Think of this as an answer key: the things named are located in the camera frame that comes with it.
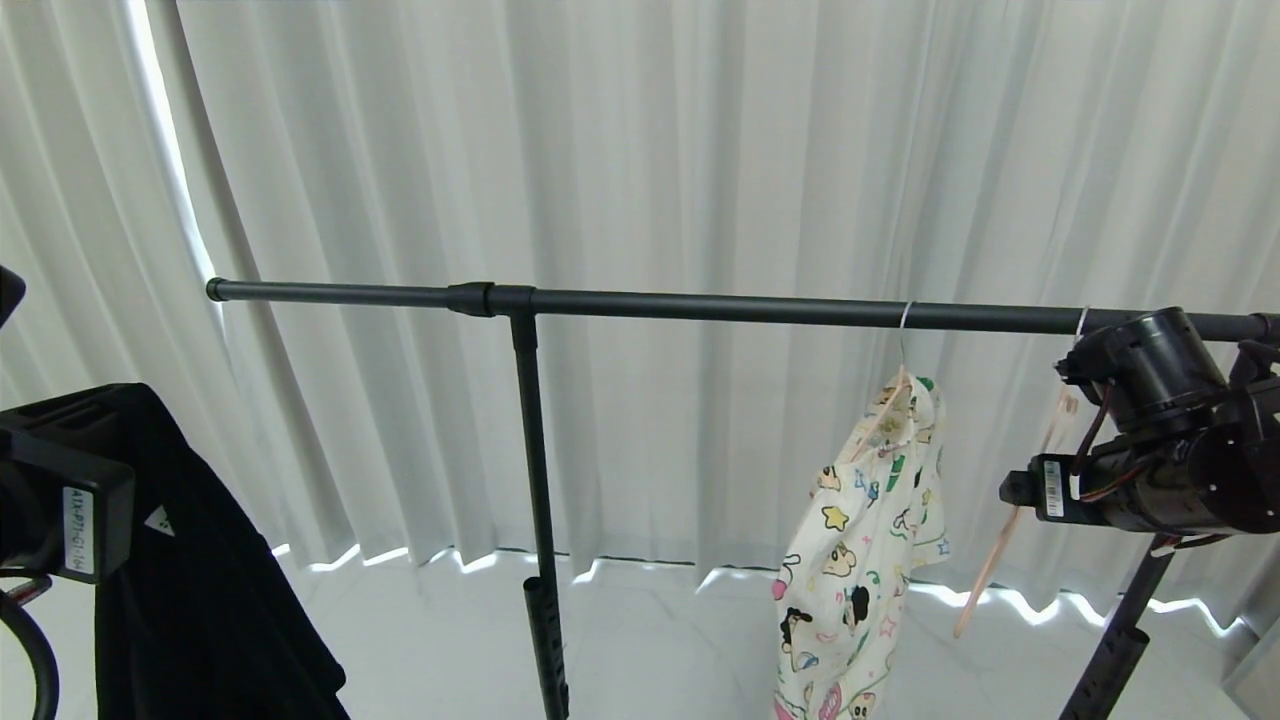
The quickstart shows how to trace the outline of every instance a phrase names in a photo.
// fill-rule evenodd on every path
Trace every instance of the black cloth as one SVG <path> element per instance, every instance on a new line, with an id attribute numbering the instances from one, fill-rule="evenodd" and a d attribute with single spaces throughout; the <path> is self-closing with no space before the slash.
<path id="1" fill-rule="evenodd" d="M 99 397 L 123 420 L 111 460 L 133 466 L 129 559 L 97 588 L 101 720 L 344 719 L 346 683 L 218 475 L 143 384 Z M 166 534 L 146 524 L 157 507 Z"/>

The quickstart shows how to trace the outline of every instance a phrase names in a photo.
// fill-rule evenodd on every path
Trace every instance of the adjustable pole with holes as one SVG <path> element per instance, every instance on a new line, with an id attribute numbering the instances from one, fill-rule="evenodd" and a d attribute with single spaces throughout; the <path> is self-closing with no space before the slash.
<path id="1" fill-rule="evenodd" d="M 524 416 L 529 491 L 534 510 L 534 543 L 538 575 L 525 580 L 525 601 L 534 642 L 534 659 L 548 720 L 568 717 L 568 683 L 564 676 L 564 644 L 559 623 L 556 584 L 556 543 L 552 532 L 550 491 L 547 480 L 547 447 L 543 438 L 541 397 L 538 383 L 536 315 L 593 315 L 608 318 L 654 318 L 721 320 L 736 323 L 785 323 L 864 328 L 918 328 L 1030 334 L 1074 334 L 1080 307 L 1029 307 L 1016 305 L 956 305 L 913 302 L 904 318 L 905 302 L 863 300 L 814 300 L 797 297 L 746 297 L 730 295 L 676 295 L 648 292 L 593 292 L 539 290 L 474 282 L 449 287 L 404 287 L 369 284 L 209 281 L 211 300 L 268 300 L 323 305 L 383 305 L 393 307 L 444 307 L 480 318 L 511 319 Z M 1142 315 L 1139 310 L 1089 309 L 1083 332 L 1120 324 Z M 1280 336 L 1280 314 L 1210 315 L 1189 314 L 1204 341 L 1239 342 Z M 1156 538 L 1152 547 L 1161 543 Z M 1130 638 L 1146 638 L 1137 623 L 1169 565 L 1169 556 L 1147 553 L 1107 624 L 1102 642 L 1085 667 L 1061 717 L 1065 720 L 1106 717 L 1146 647 Z"/>

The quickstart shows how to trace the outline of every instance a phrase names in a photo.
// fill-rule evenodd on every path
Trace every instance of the floor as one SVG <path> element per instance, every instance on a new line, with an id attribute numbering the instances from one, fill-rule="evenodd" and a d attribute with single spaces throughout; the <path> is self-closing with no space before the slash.
<path id="1" fill-rule="evenodd" d="M 352 560 L 324 573 L 293 568 L 288 555 L 282 564 L 347 669 L 342 698 L 353 717 L 540 716 L 520 592 L 535 570 L 530 556 L 497 553 L 467 568 L 451 553 L 421 568 Z M 685 566 L 600 561 L 573 579 L 564 564 L 562 575 L 573 717 L 772 717 L 772 577 L 723 570 L 694 592 Z M 90 720 L 92 596 L 60 585 L 32 609 L 61 667 L 59 717 Z M 916 588 L 877 720 L 1057 717 L 1098 618 L 1069 598 L 1036 616 L 995 593 L 954 641 L 957 598 Z M 1148 612 L 1143 628 L 1152 646 L 1112 717 L 1244 717 L 1219 685 L 1257 641 L 1248 629 L 1219 637 L 1194 609 Z M 3 653 L 0 716 L 29 716 L 29 675 L 13 670 L 22 660 L 9 638 Z"/>

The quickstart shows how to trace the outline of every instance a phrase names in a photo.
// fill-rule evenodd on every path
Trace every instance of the hanger hook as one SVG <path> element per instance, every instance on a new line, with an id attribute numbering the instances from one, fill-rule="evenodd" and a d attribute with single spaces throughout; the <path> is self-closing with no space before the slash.
<path id="1" fill-rule="evenodd" d="M 906 366 L 906 315 L 911 311 L 914 300 L 908 300 L 902 306 L 902 316 L 897 322 L 897 348 L 902 354 L 902 366 Z"/>
<path id="2" fill-rule="evenodd" d="M 1075 342 L 1080 342 L 1080 338 L 1084 337 L 1084 319 L 1088 316 L 1089 306 L 1085 305 L 1084 309 L 1080 310 L 1080 322 L 1075 323 Z"/>

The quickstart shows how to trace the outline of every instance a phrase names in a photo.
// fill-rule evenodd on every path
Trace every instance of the vertical pole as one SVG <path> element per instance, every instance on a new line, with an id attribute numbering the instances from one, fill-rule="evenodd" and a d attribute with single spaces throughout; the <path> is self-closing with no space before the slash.
<path id="1" fill-rule="evenodd" d="M 568 683 L 564 679 L 564 643 L 556 584 L 556 538 L 552 498 L 547 479 L 547 441 L 543 437 L 543 401 L 538 382 L 538 324 L 532 313 L 511 315 L 511 341 L 516 350 L 520 413 L 525 427 L 529 495 L 534 509 L 534 543 L 538 577 L 525 580 L 525 603 L 538 662 L 538 680 L 548 720 L 568 717 Z"/>
<path id="2" fill-rule="evenodd" d="M 1084 667 L 1075 691 L 1066 701 L 1066 707 L 1059 720 L 1105 720 L 1111 715 L 1133 675 L 1134 667 L 1142 660 L 1142 653 L 1151 643 L 1147 633 L 1138 629 L 1138 620 L 1147 610 L 1147 603 L 1156 594 L 1165 570 L 1174 560 L 1174 553 L 1152 556 L 1152 551 L 1162 547 L 1167 536 L 1157 534 L 1151 547 L 1142 557 L 1138 570 L 1129 582 L 1120 605 L 1116 607 L 1107 629 L 1102 633 L 1098 648 Z"/>

